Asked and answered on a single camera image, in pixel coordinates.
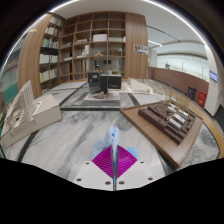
cabinet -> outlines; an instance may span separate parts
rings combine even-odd
[[[97,34],[106,39],[95,40]],[[119,70],[125,78],[125,13],[97,12],[68,18],[59,49],[60,82],[87,79],[96,67],[101,71]]]

wooden panel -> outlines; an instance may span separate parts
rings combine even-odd
[[[148,105],[150,104],[122,108],[120,112],[174,165],[175,168],[178,168],[190,152],[200,131],[202,120],[196,116],[190,131],[184,140],[177,145],[154,125],[138,115],[138,110],[140,108],[146,108]]]
[[[32,27],[37,32],[27,33],[20,52],[17,89],[20,91],[23,85],[31,80],[34,98],[41,95],[39,76],[40,46],[51,17],[50,14],[46,15]]]
[[[134,44],[148,46],[146,20],[142,15],[126,13],[125,78],[145,79],[148,56],[135,53]]]
[[[199,91],[208,93],[208,82],[187,73],[150,67],[149,78],[171,85],[186,94],[188,92],[188,86],[191,86],[197,89],[195,99],[198,99]]]

magenta pad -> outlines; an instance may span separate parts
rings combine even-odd
[[[113,167],[112,167],[112,147],[109,146],[99,153],[92,162],[97,165],[103,172],[113,179]]]
[[[92,162],[98,166],[103,172],[113,179],[113,160],[112,160],[112,146],[107,147],[99,153]],[[126,149],[117,146],[117,178],[126,172],[137,159]]]
[[[117,146],[117,178],[126,172],[137,159],[126,149]]]

wooden bookshelf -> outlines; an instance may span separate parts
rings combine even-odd
[[[64,23],[63,27],[52,22],[52,17],[60,19]],[[46,28],[51,27],[59,30],[61,36],[45,33]],[[105,72],[112,69],[120,70],[122,79],[147,76],[148,56],[134,53],[134,44],[148,45],[144,16],[126,12],[94,12],[64,20],[49,13],[32,29],[36,32],[27,33],[21,49],[17,89],[19,91],[31,80],[35,98],[41,95],[43,89],[51,89],[67,81],[86,80],[88,72],[93,72],[96,65]],[[94,34],[107,34],[107,39],[93,42]],[[58,41],[58,49],[43,47],[44,38],[53,42]],[[80,58],[85,45],[89,46],[89,54]],[[113,50],[120,51],[121,55],[111,55]],[[97,51],[102,52],[103,56],[95,56]],[[39,65],[40,54],[58,55],[58,62]],[[56,68],[57,77],[49,76],[49,80],[40,82],[40,73]]]
[[[58,42],[59,47],[59,33],[62,33],[63,22],[64,19],[60,16],[47,14],[32,27],[33,30],[36,30],[35,32],[27,33],[19,58],[18,91],[20,91],[27,81],[31,80],[34,98],[37,98],[42,94],[43,89],[51,89],[59,85],[58,74],[56,77],[50,76],[51,70],[57,69],[58,71],[58,61],[55,61],[54,63],[51,63],[50,60],[46,61],[46,63],[42,61],[40,64],[40,54],[58,56],[58,49],[56,46],[44,46],[44,43],[46,42],[44,42],[43,39]],[[51,28],[51,30],[54,29],[53,31],[57,29],[58,31],[46,33],[45,31],[47,28]],[[46,73],[45,79],[41,80],[40,73],[44,72]]]
[[[138,37],[134,34],[135,30],[132,30],[137,26],[141,27],[138,29],[140,31]],[[107,40],[93,42],[94,34],[107,34]],[[133,52],[130,53],[134,49],[134,44],[148,45],[148,37],[145,34],[147,34],[145,17],[133,13],[94,12],[68,18],[62,30],[62,37],[60,38],[60,83],[63,83],[63,81],[86,79],[88,72],[95,70],[96,64],[105,72],[108,69],[119,69],[123,79],[134,76],[139,77],[138,70],[141,71],[140,76],[144,76],[145,78],[147,74],[147,63],[145,62],[147,62],[148,57],[141,55],[143,63],[138,60],[139,64],[136,65],[136,62],[133,60]],[[120,38],[120,41],[115,41],[111,38]],[[88,42],[77,42],[82,39],[88,39]],[[89,46],[89,54],[85,57],[79,57],[82,55],[85,45]],[[120,51],[121,55],[111,55],[111,51],[113,50]],[[95,56],[97,51],[100,51],[103,56]],[[68,56],[71,57],[71,60],[65,61],[64,58]],[[130,75],[129,73],[133,68],[136,74],[134,75],[132,72],[132,75]]]

white box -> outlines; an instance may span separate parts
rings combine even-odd
[[[93,42],[107,41],[107,34],[95,34],[93,35]]]

